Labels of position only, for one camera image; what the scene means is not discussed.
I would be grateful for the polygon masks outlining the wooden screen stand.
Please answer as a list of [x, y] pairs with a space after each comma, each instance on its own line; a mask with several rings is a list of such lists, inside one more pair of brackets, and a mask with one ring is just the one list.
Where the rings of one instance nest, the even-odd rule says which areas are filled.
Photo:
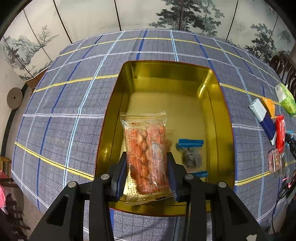
[[25, 84], [30, 87], [31, 89], [35, 89], [38, 85], [38, 83], [41, 81], [42, 77], [44, 76], [44, 74], [46, 73], [46, 71], [48, 70], [49, 67], [45, 68], [44, 70], [42, 70], [41, 72], [39, 72], [35, 77], [27, 80], [25, 82]]

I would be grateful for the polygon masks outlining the blue-edged dark snack packet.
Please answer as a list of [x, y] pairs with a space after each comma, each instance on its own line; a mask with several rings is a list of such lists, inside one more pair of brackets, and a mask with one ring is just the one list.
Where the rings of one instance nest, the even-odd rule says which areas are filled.
[[198, 178], [208, 177], [206, 161], [203, 161], [201, 154], [203, 145], [203, 140], [188, 138], [180, 138], [176, 144], [176, 149], [181, 153], [182, 165], [185, 170]]

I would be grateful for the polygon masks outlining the red gold toffee tin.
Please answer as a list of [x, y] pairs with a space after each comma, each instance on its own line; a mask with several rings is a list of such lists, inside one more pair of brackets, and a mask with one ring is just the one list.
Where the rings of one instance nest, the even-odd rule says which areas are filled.
[[179, 139], [203, 140], [199, 150], [205, 181], [234, 186], [234, 140], [230, 113], [212, 68], [172, 61], [128, 61], [123, 64], [102, 125], [95, 175], [117, 164], [125, 150], [121, 113], [165, 111], [166, 139], [178, 164]]

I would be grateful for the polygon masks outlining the plaid blue tablecloth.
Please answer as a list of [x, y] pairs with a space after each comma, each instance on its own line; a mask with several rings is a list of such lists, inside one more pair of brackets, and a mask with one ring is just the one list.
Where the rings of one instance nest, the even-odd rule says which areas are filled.
[[235, 191], [260, 225], [285, 212], [280, 179], [268, 174], [270, 142], [248, 108], [258, 95], [276, 100], [275, 71], [246, 50], [214, 37], [172, 30], [126, 30], [89, 37], [63, 49], [46, 71], [22, 116], [12, 176], [45, 212], [69, 181], [95, 173], [104, 114], [122, 65], [168, 60], [212, 68], [230, 112]]

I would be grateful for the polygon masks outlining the blue and white snack bag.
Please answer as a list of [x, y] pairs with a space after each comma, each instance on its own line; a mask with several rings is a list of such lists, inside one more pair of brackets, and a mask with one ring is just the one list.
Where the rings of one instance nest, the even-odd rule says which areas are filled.
[[269, 116], [266, 108], [261, 103], [261, 101], [256, 98], [250, 105], [250, 110], [256, 116], [257, 120], [261, 124], [263, 130], [265, 131], [270, 143], [275, 145], [276, 141], [276, 129], [275, 124], [271, 117]]

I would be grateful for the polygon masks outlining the orange snack packet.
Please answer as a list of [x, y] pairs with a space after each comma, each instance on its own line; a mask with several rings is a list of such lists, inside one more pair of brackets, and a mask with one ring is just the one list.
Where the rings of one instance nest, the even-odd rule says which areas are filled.
[[261, 102], [272, 119], [275, 118], [275, 104], [269, 98], [262, 97]]

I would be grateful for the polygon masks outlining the dark wooden chair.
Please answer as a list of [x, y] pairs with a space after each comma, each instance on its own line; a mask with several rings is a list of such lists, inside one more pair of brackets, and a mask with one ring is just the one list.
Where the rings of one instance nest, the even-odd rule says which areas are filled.
[[284, 52], [274, 55], [269, 63], [271, 68], [277, 73], [281, 82], [288, 88], [295, 97], [296, 91], [296, 74], [295, 63], [291, 57]]

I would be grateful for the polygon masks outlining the painted folding screen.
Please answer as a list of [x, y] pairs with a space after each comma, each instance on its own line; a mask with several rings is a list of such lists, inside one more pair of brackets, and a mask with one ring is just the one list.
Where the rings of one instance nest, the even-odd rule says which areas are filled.
[[265, 1], [32, 1], [1, 38], [1, 56], [26, 81], [71, 43], [134, 29], [217, 37], [264, 61], [295, 45], [295, 34]]

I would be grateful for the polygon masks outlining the green tissue pack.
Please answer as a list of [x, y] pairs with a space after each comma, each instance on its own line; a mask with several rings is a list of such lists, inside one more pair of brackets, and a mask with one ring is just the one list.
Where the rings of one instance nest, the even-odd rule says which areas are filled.
[[290, 116], [294, 116], [296, 114], [296, 105], [292, 93], [282, 83], [276, 85], [274, 89], [280, 105]]

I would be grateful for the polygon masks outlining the clear bag orange crackers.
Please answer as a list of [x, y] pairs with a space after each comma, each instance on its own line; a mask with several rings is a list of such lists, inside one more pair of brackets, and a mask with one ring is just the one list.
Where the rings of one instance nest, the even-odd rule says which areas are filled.
[[120, 114], [127, 179], [125, 203], [139, 205], [171, 196], [166, 137], [167, 113]]

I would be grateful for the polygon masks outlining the round stone disc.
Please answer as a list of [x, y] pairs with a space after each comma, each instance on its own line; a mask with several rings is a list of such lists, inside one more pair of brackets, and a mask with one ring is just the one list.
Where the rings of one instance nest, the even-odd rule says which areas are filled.
[[6, 97], [7, 104], [11, 110], [18, 109], [23, 100], [23, 93], [20, 88], [12, 88]]

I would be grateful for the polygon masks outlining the red snack packet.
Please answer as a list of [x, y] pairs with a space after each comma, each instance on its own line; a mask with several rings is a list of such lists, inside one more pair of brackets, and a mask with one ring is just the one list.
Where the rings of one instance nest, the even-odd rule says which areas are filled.
[[276, 148], [278, 152], [282, 154], [285, 149], [285, 117], [283, 114], [276, 116], [275, 121], [276, 128]]

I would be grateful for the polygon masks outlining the small pink candy packet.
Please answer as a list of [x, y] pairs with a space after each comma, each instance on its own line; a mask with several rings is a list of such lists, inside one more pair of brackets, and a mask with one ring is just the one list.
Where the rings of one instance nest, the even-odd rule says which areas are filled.
[[268, 154], [268, 169], [270, 173], [278, 172], [282, 169], [283, 162], [278, 149], [273, 149]]

